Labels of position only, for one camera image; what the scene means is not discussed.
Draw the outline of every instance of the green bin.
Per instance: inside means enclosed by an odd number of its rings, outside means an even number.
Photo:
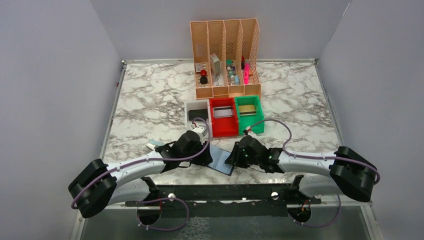
[[[248,126],[252,126],[254,123],[264,120],[264,113],[262,112],[261,100],[259,99],[259,96],[236,96],[234,101],[235,108],[237,109],[239,135],[243,135],[243,130],[245,130]],[[253,105],[255,108],[255,114],[240,115],[239,107],[244,105]],[[254,126],[252,131],[256,134],[261,134],[264,132],[264,128],[265,123],[261,122],[260,124]]]

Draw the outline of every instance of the small bottle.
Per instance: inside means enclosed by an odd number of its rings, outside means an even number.
[[[226,70],[228,71],[228,76],[229,76],[229,78],[230,78],[231,80],[234,80],[234,73],[233,73],[233,71],[231,70],[231,67],[230,67],[230,66],[227,66],[227,67],[226,67]]]

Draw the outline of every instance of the white wall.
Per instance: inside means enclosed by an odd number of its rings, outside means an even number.
[[[422,239],[424,1],[353,0],[319,62],[345,144],[377,166],[385,239]]]
[[[319,58],[351,0],[90,0],[125,60],[193,58],[190,21],[257,18],[258,57]]]
[[[121,67],[88,0],[0,1],[0,239],[70,237]]]

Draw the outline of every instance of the white marble surface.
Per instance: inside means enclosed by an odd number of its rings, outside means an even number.
[[[300,152],[335,151],[338,139],[315,66],[312,63],[259,62],[262,110],[280,119],[293,132],[288,149]],[[104,162],[121,162],[150,150],[146,143],[176,141],[185,132],[184,101],[195,100],[191,62],[129,64],[113,118]],[[265,123],[258,139],[280,147],[289,134],[275,122]],[[239,137],[215,138],[212,144],[231,151]],[[151,176],[156,184],[254,184],[290,182],[297,173],[262,173],[235,168],[227,176],[192,165]]]

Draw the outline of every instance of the black bottle cap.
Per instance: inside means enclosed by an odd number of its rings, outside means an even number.
[[[208,78],[206,76],[201,76],[200,83],[201,84],[208,84]]]

